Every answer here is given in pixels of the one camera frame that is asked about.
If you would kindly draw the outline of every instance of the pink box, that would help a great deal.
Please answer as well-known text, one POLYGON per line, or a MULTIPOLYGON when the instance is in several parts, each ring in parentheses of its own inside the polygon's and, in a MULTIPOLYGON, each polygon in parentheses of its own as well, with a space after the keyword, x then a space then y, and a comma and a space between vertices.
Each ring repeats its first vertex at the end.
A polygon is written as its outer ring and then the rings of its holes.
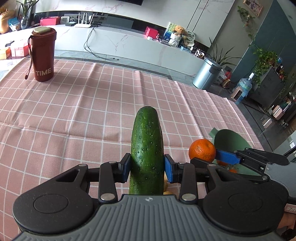
POLYGON ((145 36, 146 36, 145 38, 152 37, 153 39, 156 39, 157 34, 158 34, 158 31, 156 29, 147 27, 146 33, 145 33, 145 36))
POLYGON ((10 49, 12 57, 25 57, 29 54, 28 40, 13 42, 10 49))
POLYGON ((58 25, 61 22, 61 17, 48 17, 40 20, 40 26, 58 25))

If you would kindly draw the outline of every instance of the dark gray cabinet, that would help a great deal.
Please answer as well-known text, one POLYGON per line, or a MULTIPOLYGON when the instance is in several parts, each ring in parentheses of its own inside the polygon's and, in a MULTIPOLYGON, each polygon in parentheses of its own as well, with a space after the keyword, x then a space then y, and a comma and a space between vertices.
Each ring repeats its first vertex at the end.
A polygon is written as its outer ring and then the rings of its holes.
POLYGON ((250 93, 249 97, 261 104, 264 110, 267 110, 276 100, 284 85, 275 69, 271 68, 260 86, 253 93, 250 93))

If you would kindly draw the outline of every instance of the table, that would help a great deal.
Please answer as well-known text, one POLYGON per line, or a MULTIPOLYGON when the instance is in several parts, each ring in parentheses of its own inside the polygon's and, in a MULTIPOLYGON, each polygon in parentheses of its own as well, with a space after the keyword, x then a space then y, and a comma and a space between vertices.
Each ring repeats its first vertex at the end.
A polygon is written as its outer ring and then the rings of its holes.
MULTIPOLYGON (((147 72, 65 59, 55 60, 54 78, 40 83, 32 71, 24 80, 29 63, 24 58, 0 81, 0 240, 19 232, 12 204, 21 193, 80 163, 99 167, 130 152, 135 114, 145 105, 157 110, 164 151, 175 161, 189 161, 190 144, 211 139, 213 127, 262 149, 225 98, 147 72)), ((91 185, 91 196, 97 188, 91 185)), ((128 193, 128 183, 116 188, 119 197, 128 193)))

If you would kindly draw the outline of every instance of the bottle cap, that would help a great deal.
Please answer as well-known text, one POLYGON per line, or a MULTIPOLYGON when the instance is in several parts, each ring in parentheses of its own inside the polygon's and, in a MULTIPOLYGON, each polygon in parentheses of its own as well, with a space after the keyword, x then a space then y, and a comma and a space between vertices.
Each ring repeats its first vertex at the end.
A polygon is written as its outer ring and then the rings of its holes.
POLYGON ((251 73, 251 75, 249 76, 250 79, 252 79, 254 77, 254 73, 251 73))

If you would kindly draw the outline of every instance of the teddy bear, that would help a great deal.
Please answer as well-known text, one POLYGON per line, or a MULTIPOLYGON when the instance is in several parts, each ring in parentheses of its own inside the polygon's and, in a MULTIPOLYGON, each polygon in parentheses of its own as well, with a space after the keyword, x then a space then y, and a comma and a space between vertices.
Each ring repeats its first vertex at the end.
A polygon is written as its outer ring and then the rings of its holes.
POLYGON ((180 40, 182 39, 182 35, 184 34, 185 29, 179 25, 174 28, 174 31, 170 35, 169 43, 173 47, 177 47, 179 45, 180 40))

